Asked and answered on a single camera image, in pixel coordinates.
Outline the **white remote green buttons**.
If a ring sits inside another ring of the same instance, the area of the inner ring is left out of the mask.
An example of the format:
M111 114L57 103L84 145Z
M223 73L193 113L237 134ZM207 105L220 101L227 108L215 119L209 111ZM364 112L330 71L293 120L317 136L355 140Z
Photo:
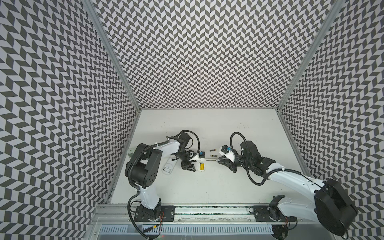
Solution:
M198 171L198 172L204 172L206 170L206 164L205 163L195 162L194 167L195 167L196 171Z

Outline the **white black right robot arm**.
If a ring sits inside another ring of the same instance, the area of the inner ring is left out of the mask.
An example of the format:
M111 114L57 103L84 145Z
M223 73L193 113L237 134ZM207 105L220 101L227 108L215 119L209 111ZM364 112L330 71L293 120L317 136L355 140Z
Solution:
M336 236L345 237L359 213L338 181L318 180L300 171L288 169L273 159L263 157L252 141L242 142L239 153L232 145L223 145L220 154L218 163L229 168L231 172L236 173L238 168L242 167L248 176L254 173L261 177L260 182L251 179L254 185L263 186L267 181L272 181L304 197L304 200L295 201L286 195L274 196L264 208L265 214L272 221L302 218L320 223Z

